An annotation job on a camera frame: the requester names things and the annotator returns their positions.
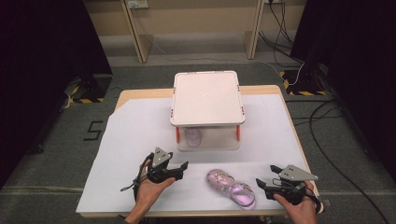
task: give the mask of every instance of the pink object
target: pink object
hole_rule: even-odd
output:
[[[206,180],[212,189],[227,195],[242,209],[254,208],[255,196],[249,185],[236,182],[232,176],[219,169],[207,173]]]
[[[198,147],[201,144],[202,135],[199,127],[184,128],[184,134],[190,147]]]

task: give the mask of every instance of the box lid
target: box lid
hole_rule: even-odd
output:
[[[177,127],[239,125],[245,122],[235,71],[176,74],[170,120]]]

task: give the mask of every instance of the human hand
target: human hand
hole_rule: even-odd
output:
[[[146,170],[149,165],[149,161],[146,162],[143,170]],[[145,175],[141,176],[141,182],[139,190],[136,196],[136,204],[125,218],[128,223],[138,223],[145,214],[149,211],[150,207],[157,201],[161,193],[169,186],[171,186],[176,180],[171,177],[164,180],[162,183],[153,183]]]
[[[314,186],[309,181],[305,181],[306,194],[312,195]],[[293,205],[289,203],[284,197],[279,194],[274,194],[274,198],[286,209],[285,218],[291,218],[294,224],[317,224],[317,213],[315,210],[315,203],[308,197],[304,196],[303,200]]]

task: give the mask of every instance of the wrist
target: wrist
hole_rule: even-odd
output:
[[[130,224],[138,224],[148,211],[149,206],[143,203],[136,203],[131,213],[125,218],[125,221]]]

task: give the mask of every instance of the white sheet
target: white sheet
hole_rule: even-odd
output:
[[[125,213],[134,206],[132,184],[138,167],[155,147],[174,152],[168,169],[189,161],[182,180],[168,188],[151,207],[152,212],[241,211],[205,181],[207,172],[222,169],[247,183],[256,194],[255,210],[281,209],[265,198],[256,178],[272,185],[277,177],[270,165],[289,164],[307,170],[293,127],[277,94],[243,95],[246,122],[241,125],[241,147],[231,151],[177,150],[175,128],[170,124],[172,98],[130,100],[110,116],[92,165],[77,212]]]

